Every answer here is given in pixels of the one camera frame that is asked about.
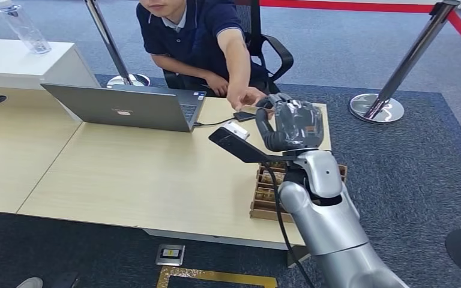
laptop keyboard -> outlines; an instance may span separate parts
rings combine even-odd
[[[190,122],[195,114],[195,110],[197,110],[197,106],[195,105],[181,105],[181,110],[186,118],[187,122]]]

navy polo shirt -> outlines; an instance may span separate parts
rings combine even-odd
[[[186,22],[176,32],[165,26],[160,17],[137,5],[144,48],[153,55],[169,55],[185,64],[212,71],[229,80],[225,56],[218,46],[218,33],[229,28],[241,28],[233,0],[186,0]],[[250,81],[267,81],[265,68],[252,65]],[[191,77],[196,83],[203,79]]]

wooden desk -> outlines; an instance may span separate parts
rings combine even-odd
[[[207,98],[199,122],[232,112],[226,100]],[[255,123],[241,125],[251,134],[249,142],[265,151]],[[18,213],[284,249],[276,221],[249,218],[258,165],[210,142],[214,130],[82,124]],[[330,149],[329,139],[323,148]],[[291,243],[304,245],[293,224],[286,228]]]
[[[80,123],[45,91],[0,88],[0,212],[15,213]]]

wooden tray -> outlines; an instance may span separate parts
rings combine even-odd
[[[276,176],[277,185],[283,182],[285,176],[285,167],[283,163],[271,163],[271,170]],[[347,178],[347,166],[339,165],[340,176],[345,182]],[[284,222],[293,223],[289,213],[281,208],[282,220]],[[273,191],[273,182],[266,168],[262,165],[257,170],[257,184],[255,186],[255,194],[250,205],[250,217],[277,221],[277,213],[275,206],[275,195]]]

stanchion post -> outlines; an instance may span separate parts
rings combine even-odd
[[[444,0],[434,5],[430,12],[432,18],[379,94],[361,94],[351,100],[349,110],[354,116],[375,124],[391,123],[403,116],[403,106],[391,97],[446,24],[448,15],[458,5],[460,1],[457,0]]]
[[[118,69],[119,75],[121,75],[122,82],[126,85],[133,85],[130,79],[130,75],[128,74],[128,71],[126,69],[126,66],[124,65],[121,55],[119,54],[119,51],[116,47],[116,43],[114,42],[114,39],[112,38],[112,34],[109,31],[107,23],[105,23],[105,20],[103,16],[101,15],[101,10],[98,4],[96,3],[96,0],[84,0],[84,1],[86,2],[88,10],[91,13],[92,19],[94,20],[94,23],[96,24],[96,27],[98,28],[98,31],[100,31],[100,35],[101,35],[101,38],[103,39],[103,42],[105,43],[105,46],[107,46],[107,50],[110,53],[110,57],[112,57],[112,61],[114,61],[114,64],[116,65],[116,68]]]

